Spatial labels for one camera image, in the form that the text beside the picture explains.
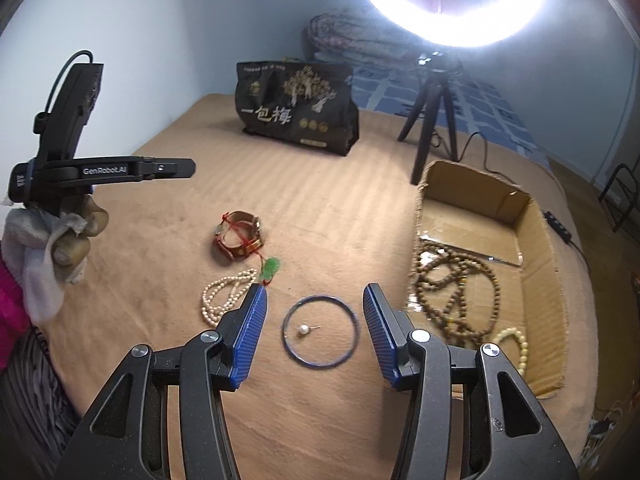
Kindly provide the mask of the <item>gloved left hand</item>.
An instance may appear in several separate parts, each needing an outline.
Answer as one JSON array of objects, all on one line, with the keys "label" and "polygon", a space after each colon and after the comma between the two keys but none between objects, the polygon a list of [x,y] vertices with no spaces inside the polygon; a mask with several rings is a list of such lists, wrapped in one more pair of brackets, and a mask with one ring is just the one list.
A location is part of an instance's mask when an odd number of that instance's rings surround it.
[{"label": "gloved left hand", "polygon": [[1,258],[22,290],[32,324],[56,317],[65,287],[82,278],[91,240],[109,221],[108,212],[90,195],[67,197],[57,216],[37,206],[10,209],[3,225]]}]

